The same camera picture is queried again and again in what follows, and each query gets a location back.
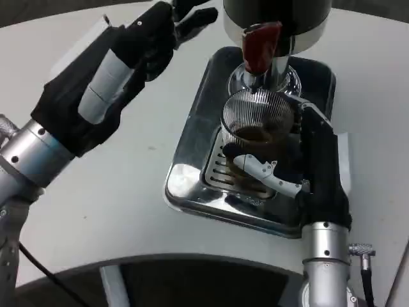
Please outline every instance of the black glove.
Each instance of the black glove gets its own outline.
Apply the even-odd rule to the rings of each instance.
[[[122,109],[168,66],[173,50],[193,33],[217,19],[215,8],[199,10],[175,25],[197,4],[206,1],[158,2],[129,27],[105,30],[75,61],[44,86],[31,117],[69,151],[80,157],[105,142],[119,127]],[[111,49],[135,73],[109,108],[103,122],[92,125],[78,106],[102,60]]]
[[[326,221],[350,229],[349,202],[339,173],[338,137],[311,108],[304,109],[301,128],[303,177],[310,183],[310,191],[301,190],[295,198],[301,224]]]

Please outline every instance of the metal grate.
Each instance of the metal grate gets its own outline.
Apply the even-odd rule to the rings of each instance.
[[[223,138],[220,131],[204,170],[204,181],[218,189],[255,196],[262,200],[272,198],[276,194],[273,189],[266,187],[256,179],[246,180],[245,185],[239,182],[237,175],[227,166],[226,157],[223,155]]]

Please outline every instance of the drip tray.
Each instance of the drip tray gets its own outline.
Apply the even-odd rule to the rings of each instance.
[[[174,209],[219,219],[287,238],[301,236],[294,200],[256,180],[240,178],[222,153],[220,115],[229,98],[231,73],[243,63],[240,48],[225,47],[209,61],[187,118],[165,183],[165,199]],[[297,71],[303,98],[330,118],[335,77],[322,63],[289,59]]]
[[[245,185],[243,185],[243,179],[233,173],[227,165],[226,157],[223,155],[221,132],[217,134],[212,153],[204,170],[204,181],[211,187],[253,196],[261,200],[273,198],[277,194],[273,189],[253,178],[246,178]]]

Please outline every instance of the metal cylinder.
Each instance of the metal cylinder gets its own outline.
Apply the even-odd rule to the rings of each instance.
[[[332,0],[224,0],[224,26],[241,46],[244,29],[263,22],[280,21],[279,56],[310,48],[321,37]]]
[[[30,120],[0,155],[38,187],[47,187],[74,156],[40,124]]]
[[[329,222],[302,228],[304,272],[309,283],[309,306],[347,306],[350,277],[348,229]]]
[[[304,261],[328,258],[349,263],[348,229],[333,223],[319,222],[302,228]]]

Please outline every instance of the chrome base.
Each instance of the chrome base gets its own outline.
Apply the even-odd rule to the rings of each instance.
[[[242,63],[237,47],[222,48],[209,62],[166,179],[165,198],[176,210],[299,238],[300,216],[293,200],[271,190],[259,190],[257,182],[257,191],[244,189],[227,174],[228,168],[215,167],[216,161],[225,164],[218,135],[220,115],[229,98],[228,81]],[[335,86],[330,69],[300,58],[290,58],[289,64],[301,83],[305,80],[302,97],[313,101],[330,118]]]
[[[244,63],[235,69],[229,78],[229,95],[241,90],[249,89],[248,82],[246,80],[246,75],[248,74],[249,73],[245,70]],[[294,96],[301,96],[302,94],[301,80],[297,72],[291,66],[288,66],[284,80],[282,80],[279,84],[269,83],[263,85],[263,88],[270,91],[284,92]]]

